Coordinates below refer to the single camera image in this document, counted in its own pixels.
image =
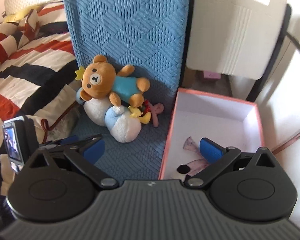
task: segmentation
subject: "small screen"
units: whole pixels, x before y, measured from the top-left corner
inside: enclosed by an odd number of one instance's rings
[[[10,158],[21,162],[16,133],[13,127],[4,129],[4,140],[7,145],[7,151]]]

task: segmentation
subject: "floor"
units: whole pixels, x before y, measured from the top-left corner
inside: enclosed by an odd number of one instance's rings
[[[206,80],[202,82],[199,78],[199,73],[197,72],[195,82],[191,89],[232,97],[230,82],[227,75],[221,75],[221,79],[216,81]]]

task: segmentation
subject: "open box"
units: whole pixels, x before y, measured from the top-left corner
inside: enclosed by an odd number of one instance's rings
[[[180,88],[173,111],[159,179],[170,179],[178,166],[198,159],[183,149],[187,138],[196,144],[207,137],[217,144],[255,152],[264,146],[255,103],[216,94]]]

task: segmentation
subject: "pink cloth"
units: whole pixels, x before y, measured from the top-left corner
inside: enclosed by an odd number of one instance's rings
[[[161,114],[164,110],[164,106],[161,103],[155,104],[154,106],[149,102],[149,107],[151,111],[152,123],[154,127],[159,126],[158,114]]]

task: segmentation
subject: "blue quilted cushion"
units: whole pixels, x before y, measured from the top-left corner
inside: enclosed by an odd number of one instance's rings
[[[126,179],[157,179],[170,122],[168,114],[158,117],[158,128],[154,128],[151,123],[143,125],[134,141],[119,143],[106,127],[93,123],[82,107],[81,117],[72,135],[84,139],[101,133],[106,150],[95,165],[120,183]]]
[[[151,87],[145,98],[169,112],[178,88],[189,0],[64,0],[74,52],[87,66],[106,55],[117,70],[135,65],[134,76]]]

